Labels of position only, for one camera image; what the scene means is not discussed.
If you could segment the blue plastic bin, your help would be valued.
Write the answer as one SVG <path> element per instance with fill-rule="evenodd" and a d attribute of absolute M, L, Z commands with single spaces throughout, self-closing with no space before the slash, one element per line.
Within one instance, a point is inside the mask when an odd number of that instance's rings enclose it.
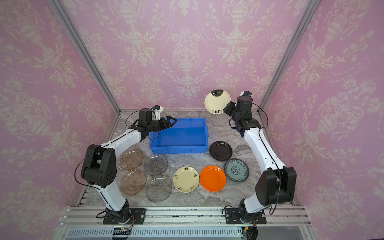
<path fill-rule="evenodd" d="M 171 128 L 151 133 L 149 148 L 154 154 L 200 154 L 209 147 L 205 118 L 178 118 Z"/>

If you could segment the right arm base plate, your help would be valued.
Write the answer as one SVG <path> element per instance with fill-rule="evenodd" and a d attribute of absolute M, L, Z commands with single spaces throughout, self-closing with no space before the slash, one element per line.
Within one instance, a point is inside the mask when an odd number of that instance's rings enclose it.
<path fill-rule="evenodd" d="M 265 225 L 267 223 L 264 212 L 249 214 L 243 209 L 225 206 L 222 215 L 228 225 Z"/>

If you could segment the aluminium front rail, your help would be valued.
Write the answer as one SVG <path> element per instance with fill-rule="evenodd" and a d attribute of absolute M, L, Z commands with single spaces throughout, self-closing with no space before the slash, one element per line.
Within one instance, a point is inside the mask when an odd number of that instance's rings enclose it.
<path fill-rule="evenodd" d="M 248 222 L 223 206 L 132 209 L 126 224 L 109 220 L 97 207 L 69 207 L 55 240 L 315 240 L 303 207 L 279 206 Z"/>

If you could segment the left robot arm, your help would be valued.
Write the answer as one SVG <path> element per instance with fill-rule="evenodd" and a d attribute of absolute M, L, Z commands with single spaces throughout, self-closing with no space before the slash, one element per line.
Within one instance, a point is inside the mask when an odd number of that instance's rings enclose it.
<path fill-rule="evenodd" d="M 178 122 L 171 116 L 161 117 L 162 111 L 158 105 L 139 110 L 139 118 L 127 131 L 104 144 L 90 145 L 82 160 L 81 178 L 87 182 L 86 186 L 98 191 L 106 205 L 106 216 L 116 223 L 126 224 L 134 219 L 129 202 L 116 183 L 117 157 L 150 133 L 159 133 Z"/>

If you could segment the brown glass plate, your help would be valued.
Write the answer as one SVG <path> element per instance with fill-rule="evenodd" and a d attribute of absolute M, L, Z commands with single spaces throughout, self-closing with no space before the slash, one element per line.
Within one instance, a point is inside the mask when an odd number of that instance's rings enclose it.
<path fill-rule="evenodd" d="M 147 174 L 140 169 L 128 170 L 122 177 L 119 188 L 124 194 L 134 196 L 141 192 L 147 179 Z"/>
<path fill-rule="evenodd" d="M 120 155 L 120 167 L 123 170 L 138 168 L 144 161 L 144 153 L 140 149 L 128 149 Z"/>

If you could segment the cream plate with black patch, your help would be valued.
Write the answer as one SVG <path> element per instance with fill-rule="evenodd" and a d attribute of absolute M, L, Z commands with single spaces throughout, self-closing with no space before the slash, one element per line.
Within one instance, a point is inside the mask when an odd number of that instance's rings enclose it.
<path fill-rule="evenodd" d="M 222 114 L 224 108 L 231 101 L 230 94 L 225 90 L 213 90 L 205 98 L 204 105 L 211 114 Z"/>

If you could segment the orange round plate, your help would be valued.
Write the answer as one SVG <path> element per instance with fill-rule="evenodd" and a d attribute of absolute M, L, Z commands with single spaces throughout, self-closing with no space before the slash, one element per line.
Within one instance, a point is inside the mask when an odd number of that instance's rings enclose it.
<path fill-rule="evenodd" d="M 207 166 L 200 174 L 200 182 L 203 188 L 209 192 L 221 191 L 226 183 L 225 172 L 217 166 Z"/>

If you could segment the black round plate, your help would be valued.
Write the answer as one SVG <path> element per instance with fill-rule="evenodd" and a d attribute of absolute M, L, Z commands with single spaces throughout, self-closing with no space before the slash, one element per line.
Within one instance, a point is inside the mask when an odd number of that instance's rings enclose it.
<path fill-rule="evenodd" d="M 211 157 L 217 161 L 225 162 L 231 159 L 233 155 L 232 147 L 223 141 L 216 141 L 209 148 Z"/>

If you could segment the grey glass plate upper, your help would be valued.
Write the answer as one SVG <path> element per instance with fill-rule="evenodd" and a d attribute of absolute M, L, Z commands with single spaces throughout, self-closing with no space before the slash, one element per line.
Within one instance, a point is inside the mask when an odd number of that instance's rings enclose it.
<path fill-rule="evenodd" d="M 168 168 L 168 158 L 165 155 L 152 155 L 145 161 L 147 175 L 155 176 L 164 173 Z"/>

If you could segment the grey glass plate lower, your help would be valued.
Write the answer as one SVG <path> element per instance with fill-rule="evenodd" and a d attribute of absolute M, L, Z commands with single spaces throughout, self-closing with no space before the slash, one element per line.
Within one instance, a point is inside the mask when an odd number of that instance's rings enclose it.
<path fill-rule="evenodd" d="M 146 196 L 152 202 L 164 201 L 170 196 L 172 186 L 171 178 L 165 173 L 151 176 L 146 187 Z"/>

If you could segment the grey glass plate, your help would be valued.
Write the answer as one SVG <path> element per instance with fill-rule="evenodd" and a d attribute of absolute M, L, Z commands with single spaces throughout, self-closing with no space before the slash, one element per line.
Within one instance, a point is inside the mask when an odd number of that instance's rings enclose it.
<path fill-rule="evenodd" d="M 168 158 L 165 155 L 152 155 L 145 161 L 147 175 L 155 176 L 164 173 L 168 168 Z"/>
<path fill-rule="evenodd" d="M 165 173 L 151 176 L 146 187 L 146 196 L 152 202 L 164 201 L 170 196 L 172 186 L 171 178 Z"/>

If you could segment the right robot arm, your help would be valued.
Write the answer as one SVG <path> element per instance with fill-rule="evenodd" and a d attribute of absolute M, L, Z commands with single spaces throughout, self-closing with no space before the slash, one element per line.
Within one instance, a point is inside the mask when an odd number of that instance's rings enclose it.
<path fill-rule="evenodd" d="M 261 176 L 255 186 L 255 193 L 241 200 L 239 214 L 245 223 L 255 222 L 257 214 L 272 207 L 270 215 L 277 205 L 291 202 L 294 199 L 297 172 L 287 167 L 277 156 L 266 138 L 266 128 L 253 118 L 253 98 L 246 91 L 237 97 L 237 101 L 229 102 L 224 113 L 235 123 L 234 129 L 251 148 L 261 169 Z"/>

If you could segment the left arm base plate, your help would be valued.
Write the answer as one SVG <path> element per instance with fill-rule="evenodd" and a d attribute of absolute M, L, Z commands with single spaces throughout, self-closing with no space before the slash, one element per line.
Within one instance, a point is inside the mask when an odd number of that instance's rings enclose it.
<path fill-rule="evenodd" d="M 144 208 L 130 208 L 124 211 L 112 211 L 106 208 L 106 217 L 103 220 L 104 225 L 143 225 L 146 210 Z"/>

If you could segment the blue floral patterned plate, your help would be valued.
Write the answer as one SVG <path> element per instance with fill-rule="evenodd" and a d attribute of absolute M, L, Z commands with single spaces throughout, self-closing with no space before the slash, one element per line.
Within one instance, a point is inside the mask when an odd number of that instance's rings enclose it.
<path fill-rule="evenodd" d="M 244 182 L 250 174 L 247 164 L 240 159 L 230 159 L 226 161 L 224 172 L 228 179 L 236 183 Z"/>

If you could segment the cream plate with flowers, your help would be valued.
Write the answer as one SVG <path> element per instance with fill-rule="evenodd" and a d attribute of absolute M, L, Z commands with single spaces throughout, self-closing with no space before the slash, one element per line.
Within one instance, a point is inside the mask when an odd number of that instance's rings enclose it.
<path fill-rule="evenodd" d="M 182 167 L 175 172 L 173 183 L 179 192 L 190 193 L 199 186 L 200 176 L 195 168 Z"/>

